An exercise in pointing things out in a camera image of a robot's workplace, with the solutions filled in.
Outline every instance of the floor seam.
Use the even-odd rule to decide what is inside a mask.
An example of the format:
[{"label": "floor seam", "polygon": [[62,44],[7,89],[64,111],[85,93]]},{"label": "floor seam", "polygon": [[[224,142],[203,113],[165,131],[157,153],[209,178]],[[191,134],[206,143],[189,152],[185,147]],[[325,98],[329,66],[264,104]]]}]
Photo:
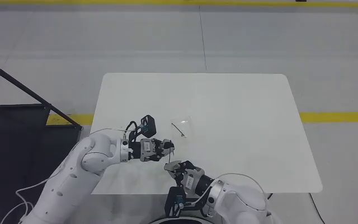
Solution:
[{"label": "floor seam", "polygon": [[15,43],[14,43],[14,45],[13,45],[13,47],[12,47],[10,53],[9,53],[9,55],[6,57],[6,60],[5,60],[5,63],[4,63],[4,68],[5,68],[5,66],[6,66],[7,61],[8,61],[9,58],[12,56],[12,53],[14,52],[14,50],[16,49],[16,47],[18,46],[18,44],[19,44],[19,42],[20,42],[20,40],[21,40],[21,38],[22,38],[22,36],[23,36],[23,34],[24,34],[24,32],[25,32],[27,26],[30,24],[30,20],[32,19],[33,14],[34,14],[34,12],[32,11],[32,12],[31,12],[31,15],[29,16],[29,19],[27,19],[27,21],[26,21],[25,26],[24,26],[23,29],[21,30],[18,39],[15,41]]},{"label": "floor seam", "polygon": [[203,32],[202,32],[202,22],[201,22],[201,10],[200,10],[200,6],[199,6],[199,16],[200,16],[200,27],[201,27],[202,49],[203,49],[203,51],[204,51],[205,71],[208,71],[208,69],[207,69],[207,67],[206,67],[206,56],[205,56],[204,34],[203,34]]}]

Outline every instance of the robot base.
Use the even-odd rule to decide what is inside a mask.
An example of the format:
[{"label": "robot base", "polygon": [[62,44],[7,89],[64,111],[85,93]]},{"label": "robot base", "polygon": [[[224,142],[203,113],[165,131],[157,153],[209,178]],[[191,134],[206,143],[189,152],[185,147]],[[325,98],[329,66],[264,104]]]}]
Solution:
[{"label": "robot base", "polygon": [[193,217],[163,218],[150,224],[212,224],[209,221]]}]

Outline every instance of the wire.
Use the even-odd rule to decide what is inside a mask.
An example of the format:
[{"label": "wire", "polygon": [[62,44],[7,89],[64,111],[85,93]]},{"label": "wire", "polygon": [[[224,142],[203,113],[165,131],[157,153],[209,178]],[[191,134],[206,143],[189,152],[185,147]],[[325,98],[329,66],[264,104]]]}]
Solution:
[{"label": "wire", "polygon": [[123,138],[126,138],[126,134],[127,134],[127,131],[128,131],[128,128],[132,125],[132,124],[134,124],[134,127],[135,127],[135,129],[134,129],[134,141],[136,141],[136,137],[137,137],[137,134],[138,134],[138,125],[136,124],[136,122],[135,121],[131,121],[131,122],[129,122],[129,124],[128,124],[128,126],[126,127],[126,129],[125,129],[125,131],[124,131],[124,134],[123,134]]},{"label": "wire", "polygon": [[312,204],[313,204],[313,206],[314,206],[314,209],[315,209],[315,211],[317,212],[317,215],[319,216],[319,219],[321,219],[321,221],[322,221],[323,224],[326,224],[326,223],[324,222],[324,220],[323,220],[321,214],[319,214],[319,211],[318,211],[317,206],[316,206],[316,204],[315,204],[315,202],[314,202],[314,200],[313,200],[313,198],[312,198],[311,193],[308,193],[308,194],[309,194],[309,197],[311,198],[311,201],[312,201]]},{"label": "wire", "polygon": [[201,213],[201,215],[202,215],[204,218],[207,218],[207,217],[208,217],[208,215],[204,213],[204,211],[202,210],[202,208],[200,209],[200,213]]},{"label": "wire", "polygon": [[4,221],[5,221],[5,219],[7,218],[7,216],[11,213],[11,212],[13,212],[17,207],[19,207],[19,206],[21,206],[21,205],[23,205],[23,204],[29,204],[30,206],[31,206],[31,208],[33,209],[34,208],[34,205],[31,203],[31,202],[22,202],[22,203],[20,203],[20,204],[18,204],[17,206],[15,206],[15,207],[13,207],[4,217],[3,217],[3,219],[2,219],[2,221],[1,221],[1,223],[0,224],[3,224],[4,223]]},{"label": "wire", "polygon": [[253,181],[258,185],[258,187],[261,189],[261,191],[262,191],[263,199],[264,199],[264,201],[265,201],[265,210],[267,211],[267,198],[266,198],[266,196],[265,196],[265,191],[263,190],[262,186],[261,186],[254,178],[252,178],[252,177],[250,177],[250,176],[248,176],[248,175],[246,175],[246,174],[240,174],[240,173],[236,173],[236,172],[228,172],[228,173],[226,173],[226,174],[221,174],[220,176],[218,176],[217,178],[215,178],[215,180],[214,180],[213,182],[211,182],[211,184],[210,184],[210,185],[208,186],[208,188],[204,191],[204,193],[203,193],[196,201],[191,202],[190,205],[195,205],[196,203],[198,203],[198,202],[205,196],[205,194],[208,192],[208,190],[209,190],[211,187],[213,187],[213,186],[216,184],[216,182],[219,181],[219,178],[220,178],[220,177],[222,177],[222,176],[227,176],[227,175],[239,175],[239,176],[244,176],[244,177],[246,177],[246,178],[249,178],[249,179],[253,180]]},{"label": "wire", "polygon": [[[58,171],[55,175],[50,176],[49,178],[47,178],[47,179],[45,179],[45,180],[39,182],[38,184],[35,184],[35,185],[32,185],[32,186],[28,186],[27,188],[22,188],[22,189],[19,189],[19,190],[15,191],[15,194],[23,201],[23,203],[21,203],[21,204],[25,204],[25,214],[22,216],[21,219],[23,219],[25,216],[28,215],[27,213],[28,213],[28,211],[29,211],[29,207],[27,206],[27,204],[31,204],[31,202],[27,202],[27,201],[25,200],[25,198],[23,198],[23,196],[21,196],[21,194],[20,194],[19,192],[21,192],[21,191],[23,191],[23,190],[28,190],[28,189],[30,189],[30,188],[34,188],[34,187],[36,187],[36,186],[39,186],[39,185],[41,185],[41,184],[47,182],[47,181],[50,180],[51,178],[54,178],[55,176],[57,176],[57,175],[65,168],[65,165],[66,165],[68,159],[70,158],[70,154],[73,152],[74,148],[75,148],[82,140],[84,140],[85,138],[89,137],[91,134],[100,132],[100,131],[102,131],[102,130],[117,130],[117,131],[124,132],[124,131],[128,131],[128,128],[129,128],[129,127],[127,127],[126,130],[114,129],[114,128],[103,128],[103,129],[100,129],[100,130],[97,130],[97,131],[94,131],[94,132],[90,133],[89,135],[85,136],[85,137],[82,138],[80,141],[78,141],[78,142],[72,147],[72,149],[71,149],[71,150],[69,151],[69,153],[68,153],[68,156],[64,159],[63,164],[60,164],[60,165],[59,165],[59,171]],[[12,208],[12,209],[6,214],[6,216],[8,216],[15,208],[17,208],[17,206],[14,207],[14,208]]]}]

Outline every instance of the white cable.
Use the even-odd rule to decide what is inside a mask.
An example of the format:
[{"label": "white cable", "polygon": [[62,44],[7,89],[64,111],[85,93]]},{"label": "white cable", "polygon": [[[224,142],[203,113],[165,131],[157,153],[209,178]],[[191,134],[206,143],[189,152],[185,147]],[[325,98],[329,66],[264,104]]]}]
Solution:
[{"label": "white cable", "polygon": [[21,206],[21,205],[23,205],[23,204],[30,204],[30,206],[31,206],[31,208],[33,209],[34,208],[34,205],[31,203],[31,202],[22,202],[22,203],[20,203],[20,204],[18,204],[17,206],[15,206],[15,207],[13,207],[4,217],[3,217],[3,219],[2,219],[2,221],[0,222],[0,224],[3,224],[4,223],[4,221],[5,221],[5,219],[7,218],[7,216],[11,213],[11,212],[13,212],[17,207],[19,207],[19,206]]},{"label": "white cable", "polygon": [[204,191],[204,193],[194,202],[191,202],[190,205],[195,205],[196,203],[198,203],[204,196],[205,194],[208,192],[208,190],[214,186],[216,184],[216,182],[219,181],[219,178],[222,177],[222,176],[226,176],[226,175],[239,175],[239,176],[244,176],[246,178],[249,178],[251,180],[253,180],[257,185],[258,187],[261,189],[262,191],[262,195],[263,195],[263,199],[265,201],[265,210],[267,211],[267,198],[265,197],[265,191],[263,190],[262,186],[252,177],[250,177],[249,175],[246,175],[246,174],[240,174],[240,173],[237,173],[237,172],[228,172],[226,174],[221,174],[220,176],[218,176],[217,178],[215,178],[215,180],[213,182],[211,182],[211,184],[209,185],[209,187]]},{"label": "white cable", "polygon": [[[25,204],[25,214],[22,216],[22,218],[24,218],[24,217],[27,216],[27,212],[29,211],[29,207],[27,206],[27,204],[28,204],[28,203],[31,204],[31,202],[27,202],[27,201],[23,198],[23,196],[21,196],[21,194],[20,194],[19,192],[21,192],[21,191],[23,191],[23,190],[28,190],[28,189],[34,188],[34,187],[36,187],[36,186],[39,186],[39,185],[41,185],[41,184],[47,182],[47,181],[50,180],[51,178],[57,176],[57,175],[65,168],[65,165],[66,165],[66,163],[67,163],[67,160],[68,160],[68,158],[70,157],[70,154],[72,153],[72,151],[74,150],[74,148],[75,148],[83,139],[87,138],[87,137],[90,136],[91,134],[94,134],[94,133],[99,132],[99,131],[102,131],[102,130],[117,130],[117,131],[121,131],[121,132],[126,131],[126,130],[124,130],[124,129],[103,128],[103,129],[100,129],[100,130],[97,130],[97,131],[95,131],[95,132],[90,133],[89,135],[85,136],[85,137],[82,138],[80,141],[78,141],[78,142],[72,147],[72,149],[71,149],[71,150],[69,151],[69,153],[68,153],[68,156],[65,158],[65,160],[64,160],[64,162],[63,162],[63,165],[60,165],[60,166],[59,166],[60,169],[59,169],[59,171],[58,171],[55,175],[50,176],[49,178],[47,178],[46,180],[43,180],[43,181],[39,182],[38,184],[35,184],[35,185],[33,185],[33,186],[28,186],[27,188],[22,188],[22,189],[19,189],[19,190],[15,191],[15,194],[23,201],[23,203],[21,203],[21,204]],[[12,210],[10,210],[10,211],[6,214],[6,216],[8,216],[15,208],[13,208]]]}]

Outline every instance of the white tabletop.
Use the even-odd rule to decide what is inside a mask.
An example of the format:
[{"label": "white tabletop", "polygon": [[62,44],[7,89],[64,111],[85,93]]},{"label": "white tabletop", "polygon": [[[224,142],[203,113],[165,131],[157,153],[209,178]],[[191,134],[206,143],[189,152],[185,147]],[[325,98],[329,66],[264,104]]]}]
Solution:
[{"label": "white tabletop", "polygon": [[[147,114],[156,120],[154,137],[173,139],[172,161],[189,160],[212,178],[244,173],[268,193],[322,190],[282,74],[109,73],[103,77],[91,131],[125,128]],[[183,126],[186,139],[171,124],[180,125],[180,120],[189,120]],[[163,170],[166,162],[168,157],[111,166],[93,194],[167,194],[175,181]],[[225,180],[255,185],[239,176]]]}]

